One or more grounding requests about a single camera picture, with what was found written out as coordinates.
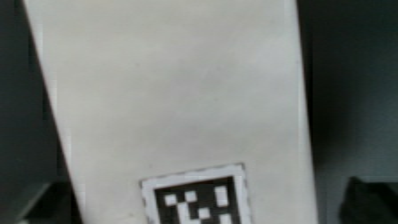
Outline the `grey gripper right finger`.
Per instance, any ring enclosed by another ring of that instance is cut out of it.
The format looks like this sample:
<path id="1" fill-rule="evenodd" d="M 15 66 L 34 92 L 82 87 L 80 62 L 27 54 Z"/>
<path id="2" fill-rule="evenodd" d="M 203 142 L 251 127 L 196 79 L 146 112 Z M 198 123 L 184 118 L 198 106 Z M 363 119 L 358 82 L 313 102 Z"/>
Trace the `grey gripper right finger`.
<path id="1" fill-rule="evenodd" d="M 398 224 L 398 182 L 365 182 L 351 178 L 340 224 Z"/>

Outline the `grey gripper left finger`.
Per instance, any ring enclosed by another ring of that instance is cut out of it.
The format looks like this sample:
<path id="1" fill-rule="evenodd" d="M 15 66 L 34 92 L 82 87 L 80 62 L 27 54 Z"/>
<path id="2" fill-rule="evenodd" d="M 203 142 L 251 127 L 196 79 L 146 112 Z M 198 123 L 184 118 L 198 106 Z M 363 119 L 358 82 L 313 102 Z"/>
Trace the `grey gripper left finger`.
<path id="1" fill-rule="evenodd" d="M 0 224 L 80 224 L 70 182 L 43 182 L 25 188 L 0 215 Z"/>

